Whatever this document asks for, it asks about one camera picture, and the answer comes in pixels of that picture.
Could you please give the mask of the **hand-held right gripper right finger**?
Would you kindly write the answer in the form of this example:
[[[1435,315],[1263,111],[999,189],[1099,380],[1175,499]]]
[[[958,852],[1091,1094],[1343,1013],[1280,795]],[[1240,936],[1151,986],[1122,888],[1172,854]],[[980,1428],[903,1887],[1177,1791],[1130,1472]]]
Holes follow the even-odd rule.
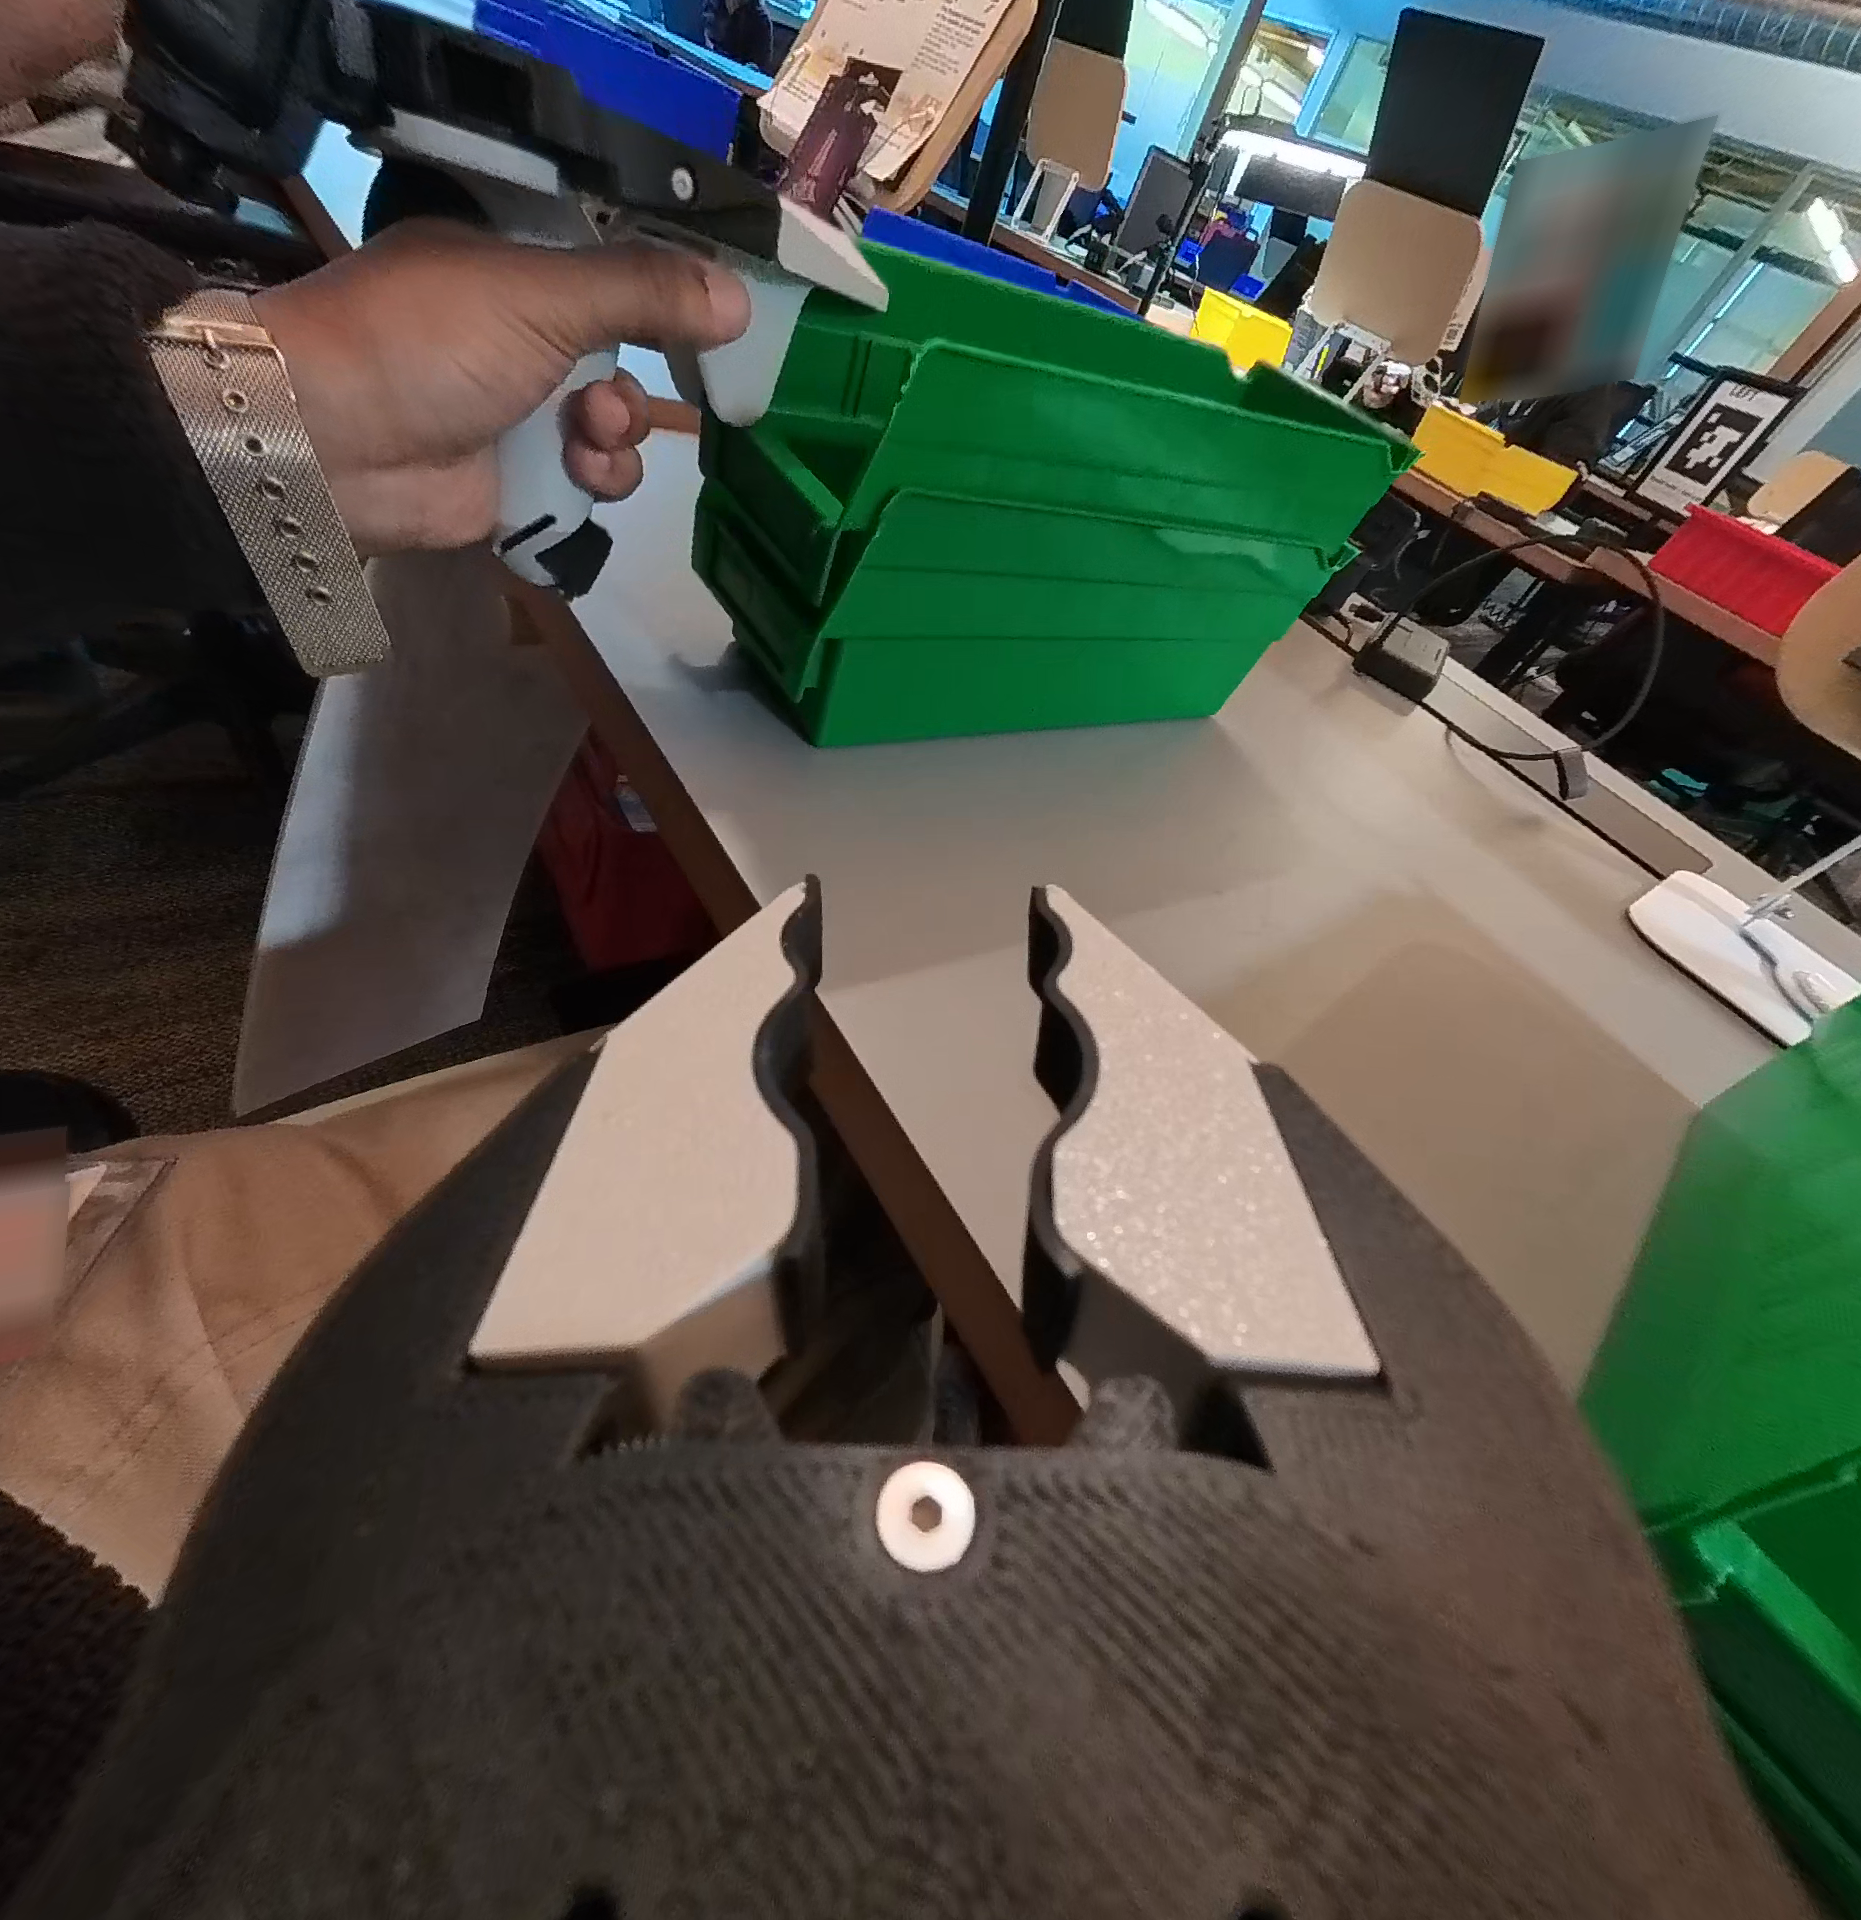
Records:
[[[1020,1290],[1079,1380],[1379,1380],[1257,1062],[1053,882],[1030,895],[1033,1079]]]

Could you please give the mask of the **green plastic storage bin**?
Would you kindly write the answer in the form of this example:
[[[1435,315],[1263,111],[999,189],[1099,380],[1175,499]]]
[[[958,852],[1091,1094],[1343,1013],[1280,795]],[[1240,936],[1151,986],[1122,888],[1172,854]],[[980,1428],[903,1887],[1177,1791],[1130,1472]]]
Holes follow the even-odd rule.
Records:
[[[800,653],[948,638],[1252,639],[1280,632],[1354,549],[922,488],[897,492],[867,529],[829,529],[789,493],[751,513],[708,478],[694,555],[732,617]]]
[[[1698,1113],[1581,1405],[1748,1786],[1861,1915],[1861,996]]]
[[[706,588],[730,617],[768,704],[823,749],[1208,719],[1299,617],[1252,639],[948,638],[783,653]]]
[[[1135,316],[865,244],[884,312],[814,293],[768,414],[699,467],[802,579],[898,493],[1273,534],[1330,555],[1419,451],[1270,364]]]

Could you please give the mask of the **person's right forearm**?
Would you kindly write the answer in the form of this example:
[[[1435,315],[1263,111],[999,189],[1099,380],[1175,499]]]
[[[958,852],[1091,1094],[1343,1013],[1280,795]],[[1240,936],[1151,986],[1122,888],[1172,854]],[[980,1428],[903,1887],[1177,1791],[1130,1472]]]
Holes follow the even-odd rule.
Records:
[[[148,1614],[117,1570],[0,1490],[0,1913],[117,1717]]]

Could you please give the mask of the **person's left forearm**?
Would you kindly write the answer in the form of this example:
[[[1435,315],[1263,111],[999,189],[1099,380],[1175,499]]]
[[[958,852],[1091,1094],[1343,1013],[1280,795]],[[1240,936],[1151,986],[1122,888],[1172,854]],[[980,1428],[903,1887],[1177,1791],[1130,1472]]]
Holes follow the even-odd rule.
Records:
[[[0,141],[0,645],[271,613],[146,333],[204,287],[256,303],[317,266],[137,173]]]

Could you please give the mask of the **person's left hand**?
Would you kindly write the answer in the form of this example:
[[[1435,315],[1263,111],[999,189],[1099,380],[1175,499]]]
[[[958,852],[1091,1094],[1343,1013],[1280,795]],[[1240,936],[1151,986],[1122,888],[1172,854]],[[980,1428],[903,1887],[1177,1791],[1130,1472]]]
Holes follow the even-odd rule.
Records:
[[[501,520],[496,447],[590,353],[728,346],[725,266],[652,244],[545,249],[406,222],[253,303],[364,560],[455,551]]]

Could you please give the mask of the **blue plastic bin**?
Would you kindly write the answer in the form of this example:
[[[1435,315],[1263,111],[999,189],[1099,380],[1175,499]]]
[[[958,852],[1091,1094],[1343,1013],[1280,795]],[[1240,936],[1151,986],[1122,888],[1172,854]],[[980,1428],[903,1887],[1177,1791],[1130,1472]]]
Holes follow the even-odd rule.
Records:
[[[1090,279],[1063,272],[1059,262],[1032,262],[1020,252],[1007,252],[996,245],[966,239],[955,231],[935,228],[913,215],[874,208],[864,220],[862,239],[894,252],[907,252],[943,267],[1011,284],[1028,293],[1074,300],[1104,315],[1135,318],[1134,300],[1122,297],[1111,299]]]
[[[475,29],[572,74],[591,103],[727,162],[742,93],[685,53],[613,19],[555,2],[477,2]]]

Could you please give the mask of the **black vertical pole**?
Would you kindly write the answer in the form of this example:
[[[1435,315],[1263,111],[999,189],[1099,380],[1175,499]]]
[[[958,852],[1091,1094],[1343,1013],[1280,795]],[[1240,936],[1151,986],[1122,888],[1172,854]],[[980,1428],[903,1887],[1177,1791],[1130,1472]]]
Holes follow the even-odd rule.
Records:
[[[1059,29],[1061,8],[1063,2],[1038,2],[1032,27],[999,85],[988,145],[977,164],[960,225],[960,235],[968,242],[985,247],[994,245],[999,215],[1013,175],[1013,157],[1030,127],[1032,103]]]

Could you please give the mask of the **black and tan stand board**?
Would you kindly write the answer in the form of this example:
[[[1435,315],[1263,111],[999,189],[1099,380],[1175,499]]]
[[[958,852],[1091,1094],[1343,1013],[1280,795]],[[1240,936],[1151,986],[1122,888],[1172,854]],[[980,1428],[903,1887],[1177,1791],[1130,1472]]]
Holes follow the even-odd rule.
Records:
[[[1419,368],[1455,346],[1490,269],[1494,182],[1544,38],[1401,13],[1363,175],[1330,222],[1308,312]]]
[[[1063,2],[1030,108],[1022,155],[1059,164],[1090,193],[1111,175],[1132,27],[1134,2]]]

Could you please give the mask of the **red box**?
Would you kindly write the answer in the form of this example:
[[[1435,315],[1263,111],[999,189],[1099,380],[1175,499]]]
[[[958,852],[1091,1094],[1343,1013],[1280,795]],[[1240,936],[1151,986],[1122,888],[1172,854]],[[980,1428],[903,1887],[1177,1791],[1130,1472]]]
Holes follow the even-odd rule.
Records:
[[[716,942],[716,925],[656,817],[593,729],[535,837],[583,975],[554,996],[572,1026],[627,1019]]]

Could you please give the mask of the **person's beige trouser leg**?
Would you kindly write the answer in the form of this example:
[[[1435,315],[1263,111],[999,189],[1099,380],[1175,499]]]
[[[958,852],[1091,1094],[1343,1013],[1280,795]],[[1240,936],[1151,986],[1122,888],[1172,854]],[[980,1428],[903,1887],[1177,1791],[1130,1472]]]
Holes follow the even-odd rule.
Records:
[[[597,1034],[302,1114],[133,1144],[155,1185],[48,1340],[0,1366],[0,1493],[163,1595],[303,1332],[388,1233]]]

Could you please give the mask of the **silver mesh watch band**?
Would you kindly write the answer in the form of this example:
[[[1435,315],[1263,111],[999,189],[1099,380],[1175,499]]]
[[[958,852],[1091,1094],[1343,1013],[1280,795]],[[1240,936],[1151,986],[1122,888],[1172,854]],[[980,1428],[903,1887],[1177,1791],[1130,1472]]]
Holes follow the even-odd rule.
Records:
[[[146,333],[158,383],[300,665],[358,675],[391,653],[292,378],[253,300],[204,287]]]

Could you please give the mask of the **black power adapter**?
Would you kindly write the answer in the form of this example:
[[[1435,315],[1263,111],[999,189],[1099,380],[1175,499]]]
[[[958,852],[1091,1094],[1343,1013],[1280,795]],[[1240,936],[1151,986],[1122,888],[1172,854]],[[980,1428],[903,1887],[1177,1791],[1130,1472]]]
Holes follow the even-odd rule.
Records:
[[[1413,708],[1428,706],[1444,681],[1450,642],[1415,622],[1383,622],[1358,645],[1353,670]]]

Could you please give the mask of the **white stand base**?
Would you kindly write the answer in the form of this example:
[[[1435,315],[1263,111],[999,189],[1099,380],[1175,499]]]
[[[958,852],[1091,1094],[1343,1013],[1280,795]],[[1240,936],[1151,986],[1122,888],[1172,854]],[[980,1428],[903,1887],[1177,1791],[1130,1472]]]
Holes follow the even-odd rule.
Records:
[[[1861,996],[1861,980],[1808,947],[1790,925],[1808,888],[1859,852],[1861,833],[1753,901],[1714,879],[1676,871],[1637,899],[1625,919],[1691,983],[1790,1049]]]

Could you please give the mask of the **red plastic bin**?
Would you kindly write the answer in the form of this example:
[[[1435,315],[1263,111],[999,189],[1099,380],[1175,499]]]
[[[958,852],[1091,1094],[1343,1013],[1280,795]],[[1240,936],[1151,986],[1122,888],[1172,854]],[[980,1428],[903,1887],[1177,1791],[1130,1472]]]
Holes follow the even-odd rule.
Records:
[[[1691,507],[1655,549],[1650,569],[1770,638],[1785,638],[1841,571],[1777,534],[1710,507]]]

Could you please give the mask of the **black and white marker sign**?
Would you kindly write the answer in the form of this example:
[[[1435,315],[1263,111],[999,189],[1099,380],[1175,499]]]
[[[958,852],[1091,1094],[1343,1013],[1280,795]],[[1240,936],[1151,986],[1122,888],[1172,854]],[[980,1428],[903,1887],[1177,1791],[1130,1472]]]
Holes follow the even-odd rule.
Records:
[[[1806,385],[1691,353],[1673,353],[1672,364],[1695,374],[1699,385],[1622,492],[1655,515],[1683,520],[1726,492],[1800,405]]]

